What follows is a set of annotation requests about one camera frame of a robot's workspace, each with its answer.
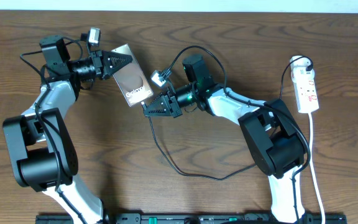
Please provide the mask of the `white power strip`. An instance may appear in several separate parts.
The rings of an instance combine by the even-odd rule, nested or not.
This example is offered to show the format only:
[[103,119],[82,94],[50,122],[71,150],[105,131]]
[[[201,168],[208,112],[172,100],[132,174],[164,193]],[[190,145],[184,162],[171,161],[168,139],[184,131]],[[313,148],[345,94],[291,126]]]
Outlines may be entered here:
[[295,67],[291,71],[291,80],[295,90],[298,112],[307,114],[318,110],[314,70],[306,71],[305,67]]

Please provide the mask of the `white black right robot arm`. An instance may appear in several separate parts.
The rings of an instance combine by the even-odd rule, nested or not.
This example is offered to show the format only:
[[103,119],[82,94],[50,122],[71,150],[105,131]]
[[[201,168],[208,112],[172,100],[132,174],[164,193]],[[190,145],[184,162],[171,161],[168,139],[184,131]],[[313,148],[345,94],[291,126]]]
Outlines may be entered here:
[[182,65],[189,83],[169,87],[143,105],[144,115],[176,118],[195,104],[239,125],[255,165],[268,177],[272,215],[281,223],[299,223],[305,214],[299,179],[310,164],[311,150],[286,104],[279,98],[252,100],[215,82],[200,54],[185,58]]

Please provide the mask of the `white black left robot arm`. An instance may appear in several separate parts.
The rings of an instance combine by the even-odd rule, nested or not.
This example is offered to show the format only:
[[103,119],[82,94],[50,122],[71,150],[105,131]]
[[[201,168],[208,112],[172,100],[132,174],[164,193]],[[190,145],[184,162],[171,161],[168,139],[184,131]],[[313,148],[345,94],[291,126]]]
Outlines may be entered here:
[[78,175],[78,157],[64,123],[77,101],[83,82],[106,80],[133,61],[131,55],[89,50],[88,57],[71,60],[67,45],[99,44],[90,33],[79,40],[51,35],[40,41],[45,64],[40,75],[40,95],[21,115],[2,124],[12,171],[21,187],[31,187],[58,202],[73,223],[109,223],[103,201]]

